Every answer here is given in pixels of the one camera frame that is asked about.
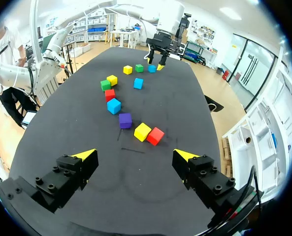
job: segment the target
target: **screw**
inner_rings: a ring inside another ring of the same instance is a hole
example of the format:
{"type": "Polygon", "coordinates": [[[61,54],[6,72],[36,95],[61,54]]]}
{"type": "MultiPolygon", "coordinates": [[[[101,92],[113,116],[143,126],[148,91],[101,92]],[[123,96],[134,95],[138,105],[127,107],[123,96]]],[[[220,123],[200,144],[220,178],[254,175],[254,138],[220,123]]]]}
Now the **screw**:
{"type": "Polygon", "coordinates": [[[54,166],[54,167],[53,167],[53,172],[55,172],[55,173],[58,173],[58,172],[59,172],[59,169],[58,169],[57,166],[54,166]]]}
{"type": "Polygon", "coordinates": [[[66,171],[64,171],[64,176],[70,176],[70,171],[69,170],[66,170],[66,171]]]}
{"type": "Polygon", "coordinates": [[[16,193],[20,194],[22,192],[22,188],[16,188],[16,193]]]}
{"type": "Polygon", "coordinates": [[[13,194],[12,193],[9,193],[7,196],[8,196],[9,200],[13,199],[13,194]]]}
{"type": "Polygon", "coordinates": [[[42,184],[43,184],[43,180],[42,180],[40,177],[36,177],[36,178],[35,178],[35,182],[36,182],[36,184],[38,184],[38,185],[42,185],[42,184]]]}
{"type": "Polygon", "coordinates": [[[49,185],[47,186],[47,188],[48,188],[48,190],[49,190],[51,193],[54,192],[55,189],[56,189],[55,185],[53,185],[53,184],[49,184],[49,185]]]}
{"type": "Polygon", "coordinates": [[[222,187],[221,187],[221,185],[215,185],[215,187],[214,187],[214,189],[213,189],[213,191],[214,191],[214,193],[220,193],[220,191],[222,190],[222,187]]]}
{"type": "Polygon", "coordinates": [[[235,183],[235,178],[229,178],[227,185],[233,185],[235,183]]]}
{"type": "Polygon", "coordinates": [[[206,171],[200,171],[199,174],[200,174],[200,176],[204,177],[207,174],[207,172],[206,171]]]}
{"type": "Polygon", "coordinates": [[[216,173],[217,172],[217,167],[213,167],[212,169],[211,169],[211,173],[216,173]]]}

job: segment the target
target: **red cube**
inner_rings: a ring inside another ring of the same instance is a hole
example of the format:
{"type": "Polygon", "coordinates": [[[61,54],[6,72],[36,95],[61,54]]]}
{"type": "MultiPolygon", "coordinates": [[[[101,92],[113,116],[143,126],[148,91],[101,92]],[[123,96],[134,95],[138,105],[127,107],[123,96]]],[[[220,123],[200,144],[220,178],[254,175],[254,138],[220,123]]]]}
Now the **red cube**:
{"type": "Polygon", "coordinates": [[[115,98],[115,91],[114,89],[109,89],[105,91],[105,101],[108,102],[115,98]]]}
{"type": "Polygon", "coordinates": [[[163,136],[164,136],[164,133],[155,127],[148,134],[147,141],[150,142],[152,145],[156,146],[163,136]]]}

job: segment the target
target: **green cube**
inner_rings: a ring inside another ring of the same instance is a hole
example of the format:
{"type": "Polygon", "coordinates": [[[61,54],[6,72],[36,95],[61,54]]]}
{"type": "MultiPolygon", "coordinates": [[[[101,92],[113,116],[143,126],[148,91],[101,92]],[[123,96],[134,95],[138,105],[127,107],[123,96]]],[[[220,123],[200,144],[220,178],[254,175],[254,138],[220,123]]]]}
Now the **green cube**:
{"type": "Polygon", "coordinates": [[[136,65],[135,70],[140,73],[140,72],[144,72],[144,67],[141,64],[136,65]]]}
{"type": "Polygon", "coordinates": [[[108,80],[102,80],[101,81],[101,89],[103,92],[111,89],[111,83],[108,80]]]}

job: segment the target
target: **purple cube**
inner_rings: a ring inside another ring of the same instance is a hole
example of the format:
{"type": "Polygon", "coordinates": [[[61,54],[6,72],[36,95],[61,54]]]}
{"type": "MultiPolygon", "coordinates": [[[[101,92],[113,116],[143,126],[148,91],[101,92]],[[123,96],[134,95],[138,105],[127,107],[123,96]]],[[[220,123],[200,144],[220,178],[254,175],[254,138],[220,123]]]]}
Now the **purple cube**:
{"type": "Polygon", "coordinates": [[[129,129],[132,125],[132,119],[130,113],[122,113],[120,114],[120,128],[121,129],[129,129]]]}

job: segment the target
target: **white shirt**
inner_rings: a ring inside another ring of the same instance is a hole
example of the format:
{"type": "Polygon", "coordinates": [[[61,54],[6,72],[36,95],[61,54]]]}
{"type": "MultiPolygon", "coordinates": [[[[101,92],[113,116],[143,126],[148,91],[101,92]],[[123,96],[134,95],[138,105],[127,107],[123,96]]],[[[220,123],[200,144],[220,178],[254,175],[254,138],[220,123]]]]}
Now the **white shirt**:
{"type": "Polygon", "coordinates": [[[17,29],[6,28],[6,33],[0,40],[0,49],[8,46],[7,49],[0,54],[0,62],[4,64],[14,65],[15,61],[20,58],[18,48],[22,46],[22,40],[17,29]]]}

